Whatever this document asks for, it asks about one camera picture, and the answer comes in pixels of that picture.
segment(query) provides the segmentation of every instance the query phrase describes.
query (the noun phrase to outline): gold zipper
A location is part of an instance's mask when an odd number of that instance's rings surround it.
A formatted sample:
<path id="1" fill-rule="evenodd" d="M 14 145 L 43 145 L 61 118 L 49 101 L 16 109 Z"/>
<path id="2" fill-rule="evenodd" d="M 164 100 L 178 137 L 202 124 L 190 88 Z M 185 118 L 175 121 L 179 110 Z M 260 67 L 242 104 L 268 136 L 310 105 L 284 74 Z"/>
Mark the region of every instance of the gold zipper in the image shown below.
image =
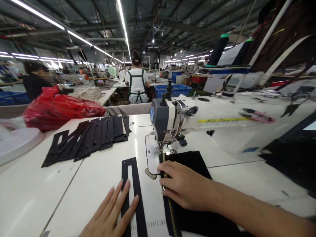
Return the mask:
<path id="1" fill-rule="evenodd" d="M 165 162 L 165 153 L 162 154 L 162 158 L 163 158 L 163 161 Z M 164 174 L 164 178 L 168 178 L 168 174 L 166 172 Z M 175 220 L 174 220 L 174 215 L 173 215 L 172 204 L 171 204 L 170 198 L 168 198 L 168 203 L 169 203 L 169 210 L 170 210 L 170 215 L 171 215 L 171 222 L 172 222 L 172 227 L 173 227 L 173 233 L 174 233 L 175 237 L 178 237 L 178 233 L 177 233 L 177 230 L 175 228 Z"/>

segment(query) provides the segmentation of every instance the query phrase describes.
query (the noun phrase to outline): brown fabric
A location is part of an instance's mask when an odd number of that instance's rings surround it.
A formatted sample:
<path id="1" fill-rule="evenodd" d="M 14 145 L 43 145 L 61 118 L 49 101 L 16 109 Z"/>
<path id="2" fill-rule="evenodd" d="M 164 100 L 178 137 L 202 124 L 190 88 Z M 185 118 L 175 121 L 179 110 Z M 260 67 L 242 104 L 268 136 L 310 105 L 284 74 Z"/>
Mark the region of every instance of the brown fabric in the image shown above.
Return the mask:
<path id="1" fill-rule="evenodd" d="M 257 51 L 263 38 L 268 32 L 274 19 L 283 6 L 283 0 L 277 0 L 275 7 L 266 17 L 266 21 L 261 30 L 255 35 L 254 41 L 243 60 L 244 65 L 249 64 L 253 55 Z M 316 32 L 315 1 L 296 0 L 288 7 L 274 32 L 268 39 L 261 51 L 258 59 L 251 68 L 252 72 L 266 72 L 270 66 L 299 39 Z M 297 46 L 284 60 L 279 68 L 295 66 L 306 62 L 307 53 L 316 52 L 316 37 L 311 36 Z"/>

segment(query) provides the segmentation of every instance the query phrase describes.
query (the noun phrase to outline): human hand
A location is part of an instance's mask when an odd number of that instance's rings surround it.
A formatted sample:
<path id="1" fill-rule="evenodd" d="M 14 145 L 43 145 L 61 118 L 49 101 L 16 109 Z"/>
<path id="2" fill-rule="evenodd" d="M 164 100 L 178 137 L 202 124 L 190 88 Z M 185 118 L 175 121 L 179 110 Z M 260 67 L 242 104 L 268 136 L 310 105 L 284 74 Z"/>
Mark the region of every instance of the human hand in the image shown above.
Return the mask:
<path id="1" fill-rule="evenodd" d="M 92 219 L 83 229 L 79 237 L 121 237 L 124 234 L 135 213 L 139 197 L 138 195 L 135 196 L 129 209 L 117 223 L 119 213 L 121 212 L 131 183 L 129 180 L 126 181 L 122 194 L 119 196 L 122 186 L 123 180 L 119 182 L 115 191 L 114 187 L 110 189 L 108 195 L 101 203 Z"/>
<path id="2" fill-rule="evenodd" d="M 58 84 L 58 89 L 60 89 L 61 91 L 65 88 L 65 86 L 63 84 Z"/>
<path id="3" fill-rule="evenodd" d="M 161 163 L 157 170 L 172 177 L 159 180 L 161 185 L 167 187 L 163 195 L 185 209 L 215 212 L 220 200 L 217 182 L 177 162 L 166 161 Z"/>

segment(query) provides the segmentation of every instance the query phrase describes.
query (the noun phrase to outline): blue bin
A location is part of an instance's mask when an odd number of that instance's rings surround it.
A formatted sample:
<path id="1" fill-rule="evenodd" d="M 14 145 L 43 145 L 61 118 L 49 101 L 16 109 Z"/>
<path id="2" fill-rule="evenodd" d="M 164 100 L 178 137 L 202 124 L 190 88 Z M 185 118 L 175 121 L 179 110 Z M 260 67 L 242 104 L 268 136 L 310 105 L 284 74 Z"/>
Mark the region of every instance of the blue bin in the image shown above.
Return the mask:
<path id="1" fill-rule="evenodd" d="M 31 102 L 26 92 L 0 92 L 0 106 L 29 104 Z"/>
<path id="2" fill-rule="evenodd" d="M 167 89 L 167 85 L 155 86 L 155 98 L 162 98 Z M 172 85 L 172 97 L 179 97 L 180 94 L 188 96 L 192 87 L 186 85 Z"/>

